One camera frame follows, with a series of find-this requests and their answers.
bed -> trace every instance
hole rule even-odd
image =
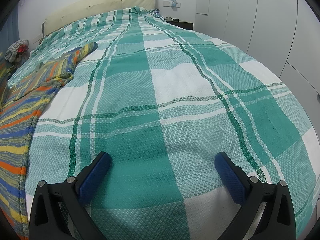
[[[217,239],[239,209],[214,168],[225,151],[250,176],[288,183],[301,234],[320,191],[320,146],[277,76],[231,44],[166,23],[154,8],[60,25],[45,31],[9,86],[40,62],[88,42],[98,48],[39,117],[24,181],[26,216],[40,180],[76,176],[106,151],[111,170],[86,209],[107,239]]]

cream headboard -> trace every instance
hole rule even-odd
[[[79,19],[133,6],[149,10],[156,5],[155,0],[81,0],[47,16],[42,24],[43,36]]]

orange stripe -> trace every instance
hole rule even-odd
[[[38,87],[36,90],[37,91],[46,91],[48,89],[50,89],[51,87],[46,87],[46,86],[41,86],[41,87]]]
[[[40,116],[41,116],[41,114],[42,114],[42,112],[41,112],[40,110],[37,110],[37,112],[36,112],[36,116],[40,117]]]
[[[30,97],[30,96],[31,96],[31,94],[27,94],[27,95],[24,96],[24,99],[27,99],[27,98]],[[7,106],[6,108],[2,109],[2,110],[0,111],[0,114],[3,114],[3,113],[6,112],[8,109],[10,109],[11,107],[19,104],[20,102],[21,102],[21,100],[17,100],[15,103],[12,103],[11,105],[9,105],[9,106]]]
[[[0,167],[6,169],[7,171],[10,171],[13,174],[21,174],[25,175],[26,174],[26,168],[25,167],[14,167],[8,163],[4,163],[0,161]]]
[[[52,70],[51,70],[51,72],[50,72],[50,77],[53,75],[53,72],[54,72],[54,70],[56,69],[57,65],[58,65],[58,62],[56,62],[56,63],[53,65]]]
[[[26,237],[26,236],[20,236],[20,235],[18,235],[18,237],[19,237],[21,240],[29,240],[29,238]]]
[[[10,225],[11,225],[12,227],[14,227],[14,221],[7,215],[7,213],[6,213],[2,208],[1,208],[1,210],[2,210],[5,218],[7,219],[7,221],[10,223]]]
[[[79,55],[79,54],[80,54],[80,51],[77,50],[77,51],[76,51],[76,56],[73,58],[73,61],[74,61],[75,63],[77,63],[78,55]]]
[[[40,73],[40,75],[37,74],[36,77],[33,79],[33,81],[28,85],[28,88],[33,88],[33,87],[35,86],[35,84],[36,84],[37,82],[39,82],[40,77],[42,76],[42,74],[43,74],[43,72]]]
[[[22,118],[20,118],[20,119],[18,119],[16,121],[12,122],[12,123],[8,123],[8,124],[5,124],[3,126],[0,126],[0,129],[11,127],[11,126],[13,126],[13,125],[15,125],[17,123],[21,123],[21,122],[29,119],[30,117],[33,117],[33,116],[37,115],[37,112],[39,112],[39,110],[35,110],[35,111],[32,112],[32,114],[28,114],[28,115],[26,115],[26,116],[24,116],[24,117],[22,117]]]

green plaid bedsheet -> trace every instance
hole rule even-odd
[[[9,84],[91,41],[98,49],[36,126],[28,213],[38,181],[77,175],[106,151],[112,167],[87,210],[107,239],[217,239],[239,209],[214,168],[225,151],[263,182],[287,181],[302,232],[320,191],[320,146],[279,78],[235,46],[135,7],[55,31]]]

wardrobe door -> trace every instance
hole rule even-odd
[[[280,76],[306,111],[316,133],[320,135],[320,97],[310,83],[290,64],[286,63]]]
[[[298,0],[258,0],[248,54],[280,76],[297,23]]]
[[[196,13],[193,30],[223,39],[228,15],[229,0],[210,0],[208,15]]]
[[[320,22],[305,0],[298,0],[297,28],[287,62],[320,93]]]
[[[252,35],[258,0],[229,0],[223,40],[247,52]]]

